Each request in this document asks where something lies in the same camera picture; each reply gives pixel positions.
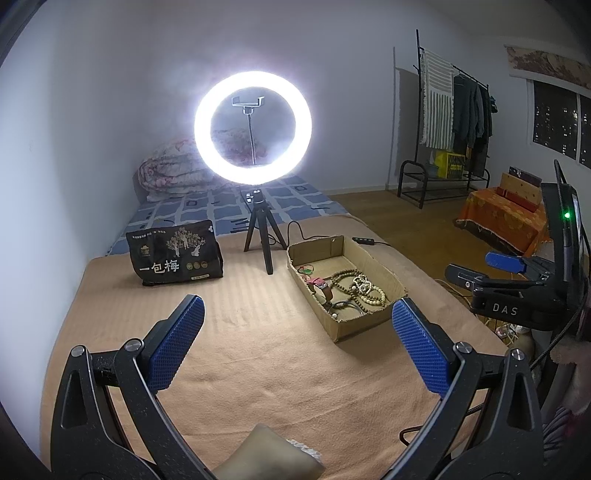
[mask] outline silver screw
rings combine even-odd
[[[524,360],[525,359],[525,353],[523,353],[521,350],[519,350],[518,348],[515,348],[511,351],[511,356],[515,359],[515,360]]]
[[[135,352],[141,346],[142,346],[142,342],[140,340],[138,340],[137,338],[133,338],[125,344],[125,349],[128,352]]]
[[[458,342],[456,343],[456,349],[460,353],[471,353],[472,352],[472,345],[468,342]]]
[[[84,353],[85,349],[82,345],[75,346],[70,352],[72,356],[80,356]]]

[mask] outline ceiling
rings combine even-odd
[[[580,48],[545,0],[424,0],[472,35],[531,38]]]

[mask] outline wristwatch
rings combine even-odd
[[[326,302],[322,306],[328,311],[332,306],[330,301],[333,298],[333,294],[332,289],[329,287],[328,283],[326,283],[326,280],[320,277],[311,278],[306,280],[306,285],[308,285],[308,289],[313,294],[316,293],[315,288],[318,288],[322,292],[322,295],[324,295],[324,298],[326,299]]]

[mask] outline blue textured pad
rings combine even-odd
[[[398,300],[392,308],[392,325],[426,387],[444,397],[451,383],[448,363],[404,300]]]
[[[166,390],[170,386],[204,319],[203,300],[195,297],[150,358],[146,384],[151,392]]]
[[[511,273],[525,272],[525,265],[519,257],[499,254],[497,252],[488,252],[484,257],[486,265],[492,268],[498,268]]]

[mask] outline orange tablecloth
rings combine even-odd
[[[468,222],[488,230],[523,256],[531,256],[540,243],[549,240],[548,222],[543,205],[535,212],[496,194],[496,189],[471,192],[456,225]]]

